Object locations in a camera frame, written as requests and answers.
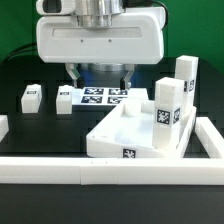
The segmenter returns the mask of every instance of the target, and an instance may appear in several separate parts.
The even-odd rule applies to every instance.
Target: metal cylinder
[[[84,28],[111,26],[111,15],[122,12],[122,0],[76,0],[75,14]]]

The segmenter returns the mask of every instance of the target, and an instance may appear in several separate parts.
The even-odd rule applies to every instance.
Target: white block
[[[89,159],[81,166],[81,184],[117,184],[116,159]]]
[[[0,142],[9,131],[8,118],[6,115],[0,115]]]
[[[86,159],[0,157],[0,183],[80,184]]]
[[[118,159],[118,184],[223,185],[224,163],[215,159]]]
[[[174,151],[180,140],[184,81],[163,78],[156,82],[152,145]]]
[[[23,113],[37,113],[42,99],[41,86],[28,85],[21,99]]]
[[[72,86],[64,85],[58,89],[56,99],[57,114],[72,113]]]
[[[141,113],[141,101],[125,100],[125,114],[130,117],[139,116]]]
[[[190,115],[194,103],[197,69],[198,57],[181,56],[176,60],[175,78],[185,82],[182,107],[183,118]]]
[[[195,132],[210,158],[224,159],[224,139],[209,118],[198,117]]]

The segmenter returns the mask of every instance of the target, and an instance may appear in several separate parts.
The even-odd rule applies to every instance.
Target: white rectangular block
[[[9,131],[8,118],[6,115],[0,115],[0,142]]]
[[[182,115],[188,117],[194,103],[198,57],[181,56],[176,60],[175,78],[184,80]]]
[[[173,151],[179,143],[183,88],[183,80],[165,77],[156,82],[152,145],[158,149]]]
[[[72,113],[72,86],[64,85],[58,89],[56,99],[57,114]]]
[[[224,139],[209,118],[198,117],[195,132],[210,158],[224,159]]]
[[[23,113],[37,113],[42,99],[41,86],[28,85],[21,99]]]
[[[86,159],[0,157],[0,183],[80,184]]]

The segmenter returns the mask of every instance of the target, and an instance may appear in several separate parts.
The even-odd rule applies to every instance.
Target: small white block
[[[8,118],[6,115],[0,115],[0,142],[9,131]]]
[[[28,85],[21,99],[23,113],[37,113],[42,99],[41,86]]]
[[[64,85],[58,89],[56,99],[57,114],[72,113],[72,86]]]
[[[141,113],[141,101],[125,100],[125,114],[130,117],[139,116]]]

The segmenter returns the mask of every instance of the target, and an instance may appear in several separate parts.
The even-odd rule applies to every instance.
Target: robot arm
[[[45,62],[65,63],[67,69],[76,63],[157,64],[163,57],[163,7],[124,10],[121,0],[38,0],[37,10],[45,15],[37,24]]]

